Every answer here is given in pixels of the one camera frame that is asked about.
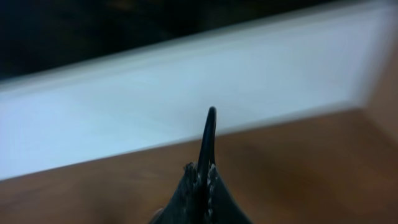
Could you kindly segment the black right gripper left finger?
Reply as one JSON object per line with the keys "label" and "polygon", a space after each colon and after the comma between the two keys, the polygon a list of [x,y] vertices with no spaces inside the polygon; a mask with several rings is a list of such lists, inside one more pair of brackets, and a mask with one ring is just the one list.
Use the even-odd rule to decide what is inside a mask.
{"label": "black right gripper left finger", "polygon": [[200,187],[197,164],[188,163],[168,204],[160,210],[150,224],[197,224],[202,222]]}

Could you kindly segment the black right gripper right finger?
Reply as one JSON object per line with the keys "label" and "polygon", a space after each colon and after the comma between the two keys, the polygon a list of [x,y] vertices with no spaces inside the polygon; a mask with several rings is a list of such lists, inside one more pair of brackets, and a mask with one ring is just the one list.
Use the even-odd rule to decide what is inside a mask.
{"label": "black right gripper right finger", "polygon": [[211,224],[251,224],[225,186],[214,164],[207,177],[207,211],[205,220]]}

